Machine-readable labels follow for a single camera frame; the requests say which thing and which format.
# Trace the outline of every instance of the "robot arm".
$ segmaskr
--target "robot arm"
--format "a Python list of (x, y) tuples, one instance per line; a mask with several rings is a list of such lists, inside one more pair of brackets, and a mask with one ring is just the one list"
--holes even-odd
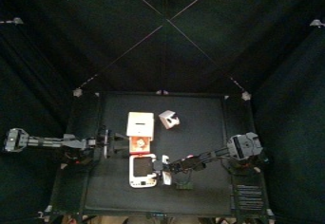
[(248, 133), (230, 137), (226, 147), (165, 164), (163, 170), (173, 174), (186, 172), (187, 170), (201, 171), (206, 168), (206, 163), (212, 161), (222, 158), (242, 161), (257, 156), (261, 152), (262, 146), (258, 135)]
[(4, 152), (20, 152), (26, 147), (60, 148), (70, 147), (85, 150), (94, 147), (95, 139), (78, 140), (74, 135), (64, 134), (63, 139), (32, 137), (19, 128), (11, 129), (4, 142)]
[(110, 136), (102, 136), (99, 132), (97, 139), (78, 140), (74, 135), (64, 134), (63, 138), (32, 137), (20, 129), (11, 129), (4, 141), (2, 151), (4, 153), (19, 153), (26, 148), (50, 149), (58, 153), (62, 163), (89, 164), (93, 161), (93, 150), (97, 146), (106, 146)]

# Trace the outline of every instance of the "black fabric wall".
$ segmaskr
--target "black fabric wall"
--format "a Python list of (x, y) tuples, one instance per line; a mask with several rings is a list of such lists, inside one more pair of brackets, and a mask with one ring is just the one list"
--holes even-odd
[[(4, 4), (0, 3), (0, 17)], [(11, 128), (30, 135), (62, 137), (72, 92), (30, 42), (24, 27), (0, 26), (0, 134)], [(0, 157), (0, 223), (36, 223), (47, 207), (58, 165), (44, 154), (23, 151)]]
[(273, 159), (266, 183), (280, 223), (325, 220), (324, 41), (325, 30), (316, 28), (254, 97), (256, 124)]
[(257, 89), (305, 39), (325, 3), (146, 0), (155, 12), (143, 0), (7, 1), (74, 88), (99, 73), (85, 90), (226, 94), (240, 92), (230, 76)]

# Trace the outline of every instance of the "cable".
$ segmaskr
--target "cable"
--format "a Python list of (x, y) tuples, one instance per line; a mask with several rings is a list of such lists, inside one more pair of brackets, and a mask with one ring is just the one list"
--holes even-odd
[(181, 186), (182, 185), (187, 185), (190, 183), (190, 179), (192, 179), (192, 172), (193, 172), (193, 170), (190, 169), (189, 173), (187, 173), (187, 180), (186, 180), (186, 182), (177, 182), (177, 181), (174, 181), (174, 183), (181, 185)]
[[(186, 37), (186, 39), (189, 40), (189, 42), (197, 47), (197, 49), (202, 52), (202, 54), (208, 57), (208, 59), (216, 64), (218, 65), (217, 61), (212, 58), (212, 56), (206, 53), (206, 51), (192, 41), (192, 39), (187, 37), (187, 35), (181, 31), (181, 29), (177, 27), (177, 25), (171, 22), (171, 20), (167, 20), (169, 24), (179, 31), (179, 33)], [(240, 88), (240, 90), (242, 92), (246, 92), (245, 88), (240, 85), (238, 81), (233, 78), (233, 76), (230, 76), (226, 72), (225, 69), (221, 69), (221, 73), (224, 74), (225, 77), (228, 77), (230, 79), (230, 81), (237, 85), (237, 87)]]
[(200, 155), (200, 159), (202, 159), (206, 163), (206, 162), (213, 161), (218, 157), (226, 157), (226, 156), (229, 156), (229, 148), (225, 147), (220, 150), (202, 153)]
[(212, 162), (214, 159), (233, 159), (233, 158), (230, 158), (230, 157), (218, 157), (218, 158), (204, 159), (190, 169), (194, 169), (202, 163), (206, 164), (206, 163)]
[(232, 176), (249, 177), (249, 176), (254, 176), (254, 175), (257, 174), (256, 171), (250, 171), (250, 173), (248, 173), (248, 174), (236, 174), (236, 173), (230, 170), (230, 168), (226, 167), (226, 165), (225, 165), (222, 159), (220, 160), (220, 162), (221, 162), (221, 166), (224, 167), (224, 169), (228, 171), (228, 173), (229, 173)]
[(82, 89), (107, 69), (109, 67), (131, 51), (134, 50), (134, 48), (142, 44), (142, 42), (145, 40), (147, 40), (153, 34), (163, 27), (163, 25), (161, 25), (159, 27), (157, 27), (123, 53), (122, 55), (118, 56), (118, 58), (110, 62), (95, 74), (93, 77), (90, 77), (83, 83), (82, 85), (78, 87), (78, 89)]
[(194, 0), (173, 17), (170, 20), (174, 20), (200, 0)]

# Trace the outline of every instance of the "black curtain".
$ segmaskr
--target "black curtain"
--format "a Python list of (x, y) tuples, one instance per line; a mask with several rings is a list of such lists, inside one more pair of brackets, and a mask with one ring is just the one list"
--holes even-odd
[[(0, 20), (11, 20), (0, 3)], [(62, 137), (72, 91), (30, 41), (28, 26), (0, 25), (0, 134), (11, 128), (30, 135)], [(58, 164), (43, 153), (0, 156), (0, 222), (36, 223), (48, 205)]]
[(254, 98), (278, 223), (325, 220), (325, 29), (315, 28)]

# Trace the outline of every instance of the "black table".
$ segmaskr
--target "black table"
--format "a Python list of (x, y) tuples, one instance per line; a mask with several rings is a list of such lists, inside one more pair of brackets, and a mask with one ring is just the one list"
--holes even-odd
[[(165, 110), (175, 111), (181, 119), (181, 125), (169, 130), (158, 117)], [(221, 148), (233, 135), (254, 132), (250, 102), (240, 95), (107, 92), (76, 98), (67, 133), (79, 138), (95, 136), (98, 127), (105, 124), (123, 135), (129, 112), (154, 113), (151, 153), (158, 158), (169, 155), (171, 161)], [(161, 183), (153, 188), (135, 189), (129, 183), (129, 168), (129, 154), (121, 152), (110, 159), (102, 158), (94, 168), (72, 166), (59, 170), (54, 214), (210, 217), (234, 214), (234, 180), (218, 161), (204, 171), (193, 172), (193, 190), (177, 190), (174, 185)], [(173, 179), (182, 181), (187, 175), (181, 173)]]

